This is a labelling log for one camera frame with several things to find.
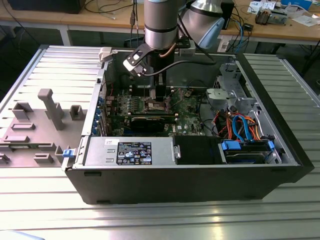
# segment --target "blue latch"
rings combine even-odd
[[[76,149],[72,148],[63,150],[62,156],[64,158],[74,158],[76,156]]]
[[[271,151],[275,150],[275,145],[272,141],[268,141],[268,145],[269,145]]]
[[[222,150],[241,150],[241,145],[238,141],[223,141]]]

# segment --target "black cable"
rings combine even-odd
[[[124,9],[124,8],[127,8],[127,7],[131,7],[133,4],[130,4],[130,5],[126,5],[126,6],[122,6],[122,7],[119,7],[119,8],[116,8],[116,9],[113,9],[113,10],[109,10],[109,11],[92,11],[90,9],[87,8],[88,4],[89,3],[92,3],[93,1],[95,0],[90,0],[88,1],[85,5],[84,5],[84,8],[85,10],[87,10],[88,12],[90,13],[94,13],[94,14],[106,14],[106,13],[111,13],[111,12],[115,12],[115,11],[118,11],[120,9]]]
[[[179,24],[177,24],[177,26],[178,26],[178,29],[180,30],[181,34],[182,34],[183,36],[185,36],[186,34],[185,34],[184,31],[182,30],[181,26],[180,26]]]
[[[317,47],[320,44],[320,39],[317,42],[317,44],[315,45],[315,48],[313,49],[313,51],[310,54],[309,60],[307,60],[302,68],[302,76],[304,76],[307,71],[312,67],[312,65],[315,63],[315,61],[317,60],[318,56],[320,55],[320,51],[317,53],[317,55],[315,57],[312,58],[313,54],[316,52]]]
[[[190,34],[189,34],[189,32],[188,32],[185,24],[182,22],[181,16],[180,16],[179,14],[178,14],[178,19],[179,19],[179,22],[180,22],[182,28],[183,28],[184,31],[185,31],[185,34],[188,36],[188,38],[189,38],[190,40],[194,41],[193,38],[190,36]],[[214,60],[214,58],[213,58],[212,56],[210,56],[209,53],[207,53],[207,51],[205,51],[202,47],[200,47],[195,41],[194,41],[194,45],[195,45],[195,47],[196,47],[197,49],[199,49],[204,55],[206,55],[208,58],[210,58],[214,64],[217,63],[217,62]]]
[[[246,45],[245,45],[245,48],[244,48],[244,51],[243,51],[244,53],[246,52],[247,47],[248,47],[248,45],[249,45],[251,34],[252,34],[252,31],[248,31],[248,42],[247,42]]]
[[[186,85],[186,87],[189,88],[189,87],[190,87],[190,84],[191,84],[192,82],[200,82],[200,83],[202,83],[207,89],[210,88],[203,80],[200,80],[200,79],[193,79],[193,80],[191,80],[190,82],[188,82],[188,84]]]
[[[161,74],[162,72],[172,68],[173,66],[175,65],[178,65],[178,64],[199,64],[199,65],[209,65],[209,66],[212,66],[212,65],[215,65],[216,62],[205,62],[205,61],[192,61],[192,60],[181,60],[181,61],[176,61],[174,63],[171,63],[170,65],[164,67],[163,69],[157,71],[157,72],[154,72],[154,73],[142,73],[143,76],[145,77],[152,77],[152,76],[155,76],[155,75],[158,75],[158,74]]]
[[[134,29],[134,26],[131,26],[131,29],[130,29],[130,48],[132,48],[132,31]]]
[[[308,54],[308,55],[310,55],[311,54],[311,51],[308,49],[308,50],[306,50],[306,48],[305,48],[305,46],[303,46],[303,45],[299,45],[299,47],[306,53],[306,54]]]
[[[5,10],[8,12],[8,14],[10,14],[10,16],[25,30],[25,32],[36,42],[36,44],[38,44],[40,46],[40,43],[30,34],[30,32],[27,31],[27,29],[25,29],[24,26],[21,25],[21,23],[11,14],[11,12],[8,10],[8,8],[5,5],[4,0],[1,0],[2,4],[5,8]]]
[[[112,3],[112,4],[105,4],[105,5],[102,5],[101,7],[100,7],[100,9],[102,9],[102,8],[104,8],[104,7],[108,7],[108,6],[114,6],[114,5],[117,5],[117,4],[119,4],[121,2],[121,0],[119,0],[117,3]]]
[[[136,0],[133,0],[133,4],[132,4],[132,11],[131,11],[131,15],[130,15],[130,48],[132,48],[132,32],[134,29],[134,25],[136,24],[136,12],[135,12],[135,4],[136,4]]]
[[[136,39],[137,39],[137,47],[139,47],[138,0],[133,0],[133,1],[135,1]]]
[[[6,31],[4,30],[4,28],[0,25],[0,28],[2,29],[2,31],[4,32],[4,35],[9,39],[10,43],[12,44],[13,48],[17,51],[17,53],[20,55],[21,58],[23,58],[26,61],[29,61],[30,59],[25,58],[18,50],[17,46],[14,44],[13,38],[11,38],[10,36],[7,35]],[[24,51],[25,53],[29,54],[30,56],[33,56],[30,52],[28,52],[27,50],[25,50],[24,48],[20,47],[20,50]]]

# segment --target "floor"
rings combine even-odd
[[[37,51],[38,45],[32,40],[26,31],[20,27],[14,29],[16,37],[10,39],[5,37],[0,41],[0,99],[4,97],[12,84],[16,81],[21,71],[28,64],[33,54]],[[60,33],[54,29],[27,28],[27,31],[36,36],[37,41],[44,45],[63,45]],[[121,48],[124,40],[129,38],[127,33],[104,33],[104,43],[98,32],[72,31],[71,37],[75,46],[110,46]],[[269,54],[274,47],[273,43],[261,43],[256,53]],[[290,64],[299,72],[305,63],[308,55],[299,45],[287,44],[281,47],[277,54],[284,56]],[[305,75],[305,81],[317,93],[320,93],[316,81],[320,79],[320,59],[314,63],[309,72]]]

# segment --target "white sticker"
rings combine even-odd
[[[104,142],[104,145],[118,145],[119,141],[119,139],[107,138]]]

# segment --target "paper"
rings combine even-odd
[[[311,27],[317,24],[316,19],[313,19],[312,17],[309,17],[309,16],[304,16],[304,15],[293,18],[292,20],[296,21],[297,23],[303,24],[307,27]]]
[[[257,14],[260,8],[273,10],[275,9],[276,3],[276,1],[252,1],[250,2],[247,12]]]

